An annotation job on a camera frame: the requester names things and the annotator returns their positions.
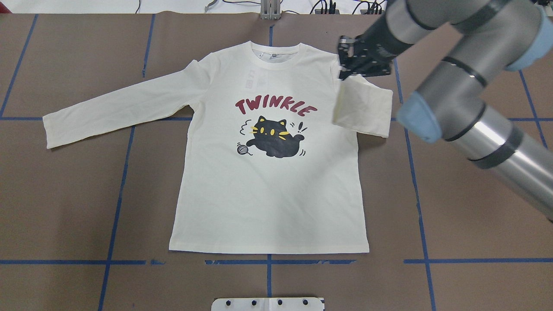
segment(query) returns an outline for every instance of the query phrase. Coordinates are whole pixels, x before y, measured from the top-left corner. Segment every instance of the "white long-sleeve shirt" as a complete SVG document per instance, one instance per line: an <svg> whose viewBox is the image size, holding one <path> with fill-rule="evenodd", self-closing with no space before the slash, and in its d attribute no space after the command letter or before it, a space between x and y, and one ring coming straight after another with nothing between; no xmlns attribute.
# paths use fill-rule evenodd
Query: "white long-sleeve shirt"
<svg viewBox="0 0 553 311"><path fill-rule="evenodd" d="M368 252L355 131L388 136L392 92L338 71L305 44L246 42L44 116L47 148L189 105L170 250Z"/></svg>

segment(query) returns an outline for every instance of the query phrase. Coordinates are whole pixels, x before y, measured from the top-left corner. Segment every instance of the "black cat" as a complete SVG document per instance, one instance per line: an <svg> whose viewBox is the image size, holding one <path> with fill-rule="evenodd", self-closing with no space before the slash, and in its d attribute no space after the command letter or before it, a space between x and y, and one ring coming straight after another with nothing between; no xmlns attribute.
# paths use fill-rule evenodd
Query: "black cat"
<svg viewBox="0 0 553 311"><path fill-rule="evenodd" d="M300 149L300 141L304 140L303 135L292 136L288 133L286 120L271 121L260 116L252 129L255 138L250 139L246 146L255 145L258 149L266 151L270 157L293 157Z"/></svg>

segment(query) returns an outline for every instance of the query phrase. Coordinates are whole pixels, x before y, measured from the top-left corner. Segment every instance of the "folded sleeve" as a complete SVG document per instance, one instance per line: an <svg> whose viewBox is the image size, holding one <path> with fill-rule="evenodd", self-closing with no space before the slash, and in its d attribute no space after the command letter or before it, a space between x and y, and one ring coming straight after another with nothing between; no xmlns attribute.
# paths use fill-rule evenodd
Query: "folded sleeve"
<svg viewBox="0 0 553 311"><path fill-rule="evenodd" d="M361 76L335 80L332 123L363 134L387 138L392 117L392 90L381 89Z"/></svg>
<svg viewBox="0 0 553 311"><path fill-rule="evenodd" d="M217 71L211 54L173 74L80 102L43 117L47 149L143 122L193 105L207 92Z"/></svg>

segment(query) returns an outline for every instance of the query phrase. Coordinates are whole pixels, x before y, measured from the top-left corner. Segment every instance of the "gray robot arm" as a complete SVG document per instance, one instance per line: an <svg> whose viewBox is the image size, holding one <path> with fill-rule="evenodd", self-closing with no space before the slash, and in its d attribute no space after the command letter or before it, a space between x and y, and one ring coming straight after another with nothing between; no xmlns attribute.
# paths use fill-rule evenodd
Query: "gray robot arm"
<svg viewBox="0 0 553 311"><path fill-rule="evenodd" d="M389 74L392 59L444 23L463 38L397 120L429 143L450 142L553 220L553 154L479 98L502 70L525 68L551 49L553 24L541 8L528 0L396 0L365 33L341 37L340 78Z"/></svg>

